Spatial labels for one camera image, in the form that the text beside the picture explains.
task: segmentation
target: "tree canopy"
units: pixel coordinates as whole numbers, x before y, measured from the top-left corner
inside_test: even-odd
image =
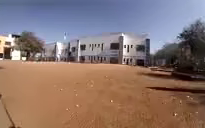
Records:
[[[166,59],[167,64],[173,64],[178,56],[178,44],[165,44],[160,50],[155,53],[155,59]]]
[[[201,19],[185,27],[179,34],[178,39],[181,40],[180,47],[190,46],[194,57],[205,56],[205,22]]]
[[[36,53],[42,52],[44,41],[40,40],[33,32],[24,31],[20,38],[16,41],[15,49],[21,50],[26,53],[26,57],[35,55]]]

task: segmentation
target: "wall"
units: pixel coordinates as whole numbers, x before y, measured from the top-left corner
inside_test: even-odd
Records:
[[[84,51],[80,51],[79,56],[85,56],[85,62],[91,62],[91,57],[93,57],[93,61],[92,61],[93,63],[99,63],[101,62],[101,59],[102,59],[102,63],[110,63],[110,57],[118,58],[119,56],[119,50],[110,50],[110,44],[120,43],[119,37],[121,35],[122,33],[114,33],[114,34],[104,34],[104,35],[81,38],[80,45],[85,44],[86,49]]]

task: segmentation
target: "dirt ground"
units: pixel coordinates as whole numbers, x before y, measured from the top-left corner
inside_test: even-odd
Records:
[[[22,128],[205,128],[205,82],[148,68],[0,61],[0,93]]]

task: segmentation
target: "multi-story building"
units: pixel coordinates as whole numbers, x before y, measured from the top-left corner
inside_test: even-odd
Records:
[[[66,45],[65,58],[74,62],[146,66],[150,60],[147,35],[108,33],[71,40]]]
[[[20,35],[16,35],[16,34],[9,34],[7,37],[7,42],[11,44],[11,60],[20,60],[21,59],[21,52],[20,50],[16,50],[14,48],[15,44],[15,40],[20,38]]]
[[[20,51],[13,49],[15,38],[18,38],[18,36],[12,34],[9,34],[9,36],[0,35],[0,60],[20,60]]]

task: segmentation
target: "sky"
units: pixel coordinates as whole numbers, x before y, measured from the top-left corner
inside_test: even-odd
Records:
[[[147,33],[154,53],[205,21],[205,0],[0,0],[0,34],[31,31],[46,43],[106,32]]]

